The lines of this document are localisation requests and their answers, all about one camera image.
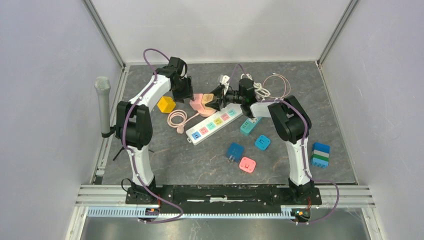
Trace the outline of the beige cube adapter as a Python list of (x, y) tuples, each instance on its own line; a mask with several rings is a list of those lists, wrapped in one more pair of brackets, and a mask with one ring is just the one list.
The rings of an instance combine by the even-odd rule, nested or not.
[(214, 100), (214, 94), (213, 93), (205, 93), (205, 94), (203, 94), (202, 95), (202, 98), (201, 98), (201, 104), (203, 105), (203, 106), (206, 106), (206, 104), (208, 104), (208, 103), (210, 103), (210, 102), (212, 102), (213, 100)]

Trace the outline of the pink cube adapter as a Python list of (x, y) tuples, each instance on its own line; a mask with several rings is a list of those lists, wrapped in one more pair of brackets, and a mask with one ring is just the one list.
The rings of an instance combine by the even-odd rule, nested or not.
[(202, 93), (195, 93), (193, 95), (193, 100), (190, 100), (189, 104), (194, 111), (201, 112), (205, 110), (204, 106), (202, 105), (202, 98), (203, 98)]

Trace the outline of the yellow cube adapter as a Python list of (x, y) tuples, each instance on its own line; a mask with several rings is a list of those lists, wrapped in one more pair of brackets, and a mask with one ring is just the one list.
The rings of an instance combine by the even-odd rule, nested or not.
[(170, 114), (176, 107), (176, 103), (170, 96), (162, 96), (157, 102), (157, 107), (161, 113)]

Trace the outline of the dark blue cube adapter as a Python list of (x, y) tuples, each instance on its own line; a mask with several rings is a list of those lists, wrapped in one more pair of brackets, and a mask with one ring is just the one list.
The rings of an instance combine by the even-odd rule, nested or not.
[(245, 148), (242, 145), (239, 145), (236, 142), (232, 142), (225, 156), (227, 157), (229, 162), (239, 163), (242, 158), (244, 149)]

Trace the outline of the light blue plug adapter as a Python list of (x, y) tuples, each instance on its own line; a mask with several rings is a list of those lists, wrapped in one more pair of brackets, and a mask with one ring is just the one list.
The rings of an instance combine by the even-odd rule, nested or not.
[(260, 135), (256, 140), (254, 145), (260, 149), (261, 151), (265, 151), (269, 145), (271, 144), (271, 140), (265, 136), (265, 135)]

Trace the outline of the red-pink cube adapter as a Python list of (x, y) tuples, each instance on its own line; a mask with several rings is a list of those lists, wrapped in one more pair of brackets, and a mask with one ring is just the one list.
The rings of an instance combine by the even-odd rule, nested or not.
[(242, 171), (250, 174), (254, 172), (256, 165), (256, 161), (248, 157), (242, 157), (238, 164)]

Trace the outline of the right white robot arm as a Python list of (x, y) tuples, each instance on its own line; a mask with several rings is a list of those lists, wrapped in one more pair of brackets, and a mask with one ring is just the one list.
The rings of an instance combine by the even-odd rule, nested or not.
[(289, 199), (295, 204), (306, 201), (315, 187), (307, 165), (307, 138), (312, 122), (297, 98), (289, 95), (260, 100), (255, 93), (254, 81), (242, 78), (237, 90), (229, 89), (221, 83), (206, 94), (203, 103), (206, 108), (217, 111), (228, 104), (240, 105), (242, 113), (250, 119), (272, 119), (278, 136), (287, 147), (290, 166)]

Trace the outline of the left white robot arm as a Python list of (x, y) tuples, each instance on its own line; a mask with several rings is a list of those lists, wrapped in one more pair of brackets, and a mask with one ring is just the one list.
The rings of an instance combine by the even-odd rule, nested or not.
[(149, 160), (149, 143), (153, 137), (151, 111), (162, 96), (172, 92), (174, 102), (193, 99), (192, 78), (188, 66), (178, 57), (157, 68), (148, 84), (129, 101), (121, 101), (116, 108), (116, 137), (127, 151), (132, 167), (131, 190), (145, 204), (157, 198), (155, 177)]

